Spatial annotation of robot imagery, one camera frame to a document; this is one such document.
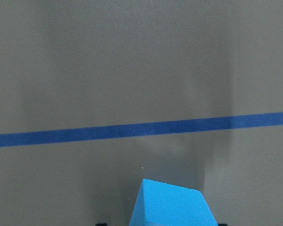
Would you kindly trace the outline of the blue foam block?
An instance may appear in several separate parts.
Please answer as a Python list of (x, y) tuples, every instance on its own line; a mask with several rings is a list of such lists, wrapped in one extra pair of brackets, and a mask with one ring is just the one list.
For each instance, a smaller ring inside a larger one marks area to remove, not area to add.
[(130, 226), (217, 226), (198, 190), (143, 179)]

